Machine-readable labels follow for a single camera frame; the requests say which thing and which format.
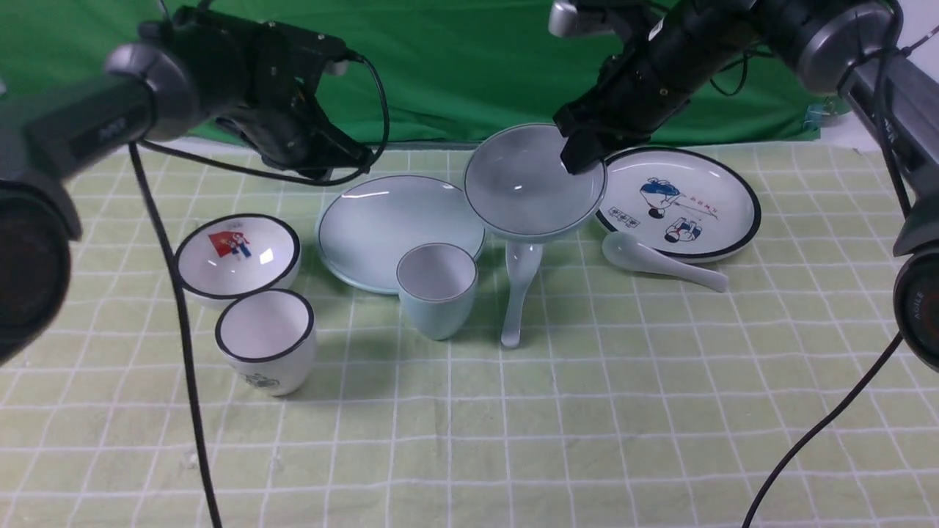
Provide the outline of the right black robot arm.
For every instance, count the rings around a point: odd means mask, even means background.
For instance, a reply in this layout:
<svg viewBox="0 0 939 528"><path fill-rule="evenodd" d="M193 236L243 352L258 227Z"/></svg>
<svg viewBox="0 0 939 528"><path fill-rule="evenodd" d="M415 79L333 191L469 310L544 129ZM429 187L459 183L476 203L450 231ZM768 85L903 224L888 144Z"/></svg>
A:
<svg viewBox="0 0 939 528"><path fill-rule="evenodd" d="M646 144L691 96L764 44L819 96L845 101L878 141L905 220L893 247L907 261L894 315L913 354L938 364L938 87L899 47L896 1L680 1L661 19L648 1L556 1L556 37L613 33L623 43L597 82L554 123L571 174Z"/></svg>

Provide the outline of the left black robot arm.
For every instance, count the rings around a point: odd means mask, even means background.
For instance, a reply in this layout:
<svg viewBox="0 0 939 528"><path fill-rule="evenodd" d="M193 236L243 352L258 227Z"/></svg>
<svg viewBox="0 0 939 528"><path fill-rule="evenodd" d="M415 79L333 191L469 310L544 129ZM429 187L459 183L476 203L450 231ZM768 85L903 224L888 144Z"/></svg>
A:
<svg viewBox="0 0 939 528"><path fill-rule="evenodd" d="M144 21L103 74L2 104L2 361L57 316L83 227L66 181L128 144L170 142L209 122L272 169L329 186L378 153L329 120L316 90L364 56L330 34L211 10Z"/></svg>

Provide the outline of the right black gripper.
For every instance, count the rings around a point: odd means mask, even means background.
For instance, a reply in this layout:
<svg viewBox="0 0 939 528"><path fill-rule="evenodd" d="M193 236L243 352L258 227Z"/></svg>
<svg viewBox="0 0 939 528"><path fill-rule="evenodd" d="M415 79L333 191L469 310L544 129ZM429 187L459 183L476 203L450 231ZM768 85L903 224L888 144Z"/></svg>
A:
<svg viewBox="0 0 939 528"><path fill-rule="evenodd" d="M596 83L555 113L567 172L583 173L650 141L758 40L765 11L764 1L680 1L657 17L648 1L554 2L555 37L614 34L623 45L604 61Z"/></svg>

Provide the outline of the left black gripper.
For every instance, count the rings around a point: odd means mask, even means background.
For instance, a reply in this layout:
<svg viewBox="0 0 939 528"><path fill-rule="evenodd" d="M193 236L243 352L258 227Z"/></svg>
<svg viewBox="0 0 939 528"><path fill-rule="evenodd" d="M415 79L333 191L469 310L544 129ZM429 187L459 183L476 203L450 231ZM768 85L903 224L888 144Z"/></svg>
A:
<svg viewBox="0 0 939 528"><path fill-rule="evenodd" d="M161 118L160 142L213 123L268 167L289 171L291 180L329 180L335 169L350 169L352 177L370 171L372 148L336 127L316 97L323 75L341 75L350 62L368 65L345 41L183 6L164 13L158 47L178 64L172 83L158 93L181 107L178 116Z"/></svg>

